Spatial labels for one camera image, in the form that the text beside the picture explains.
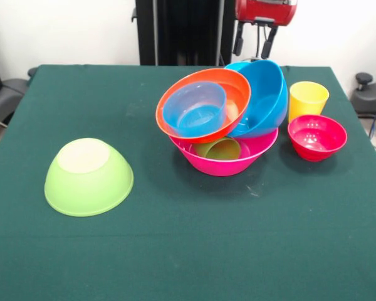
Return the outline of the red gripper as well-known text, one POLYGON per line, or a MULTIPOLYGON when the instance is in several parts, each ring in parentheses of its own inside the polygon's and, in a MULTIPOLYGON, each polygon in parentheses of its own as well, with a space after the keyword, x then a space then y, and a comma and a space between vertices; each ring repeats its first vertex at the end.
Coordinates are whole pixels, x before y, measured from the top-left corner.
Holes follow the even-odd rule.
POLYGON ((297 9, 297 1, 236 1, 236 19, 238 20, 236 37, 232 53, 240 56, 243 48, 244 23, 270 23, 271 26, 264 42, 261 58, 267 60, 270 56, 274 38, 278 32, 277 26, 287 26, 291 23, 297 9))

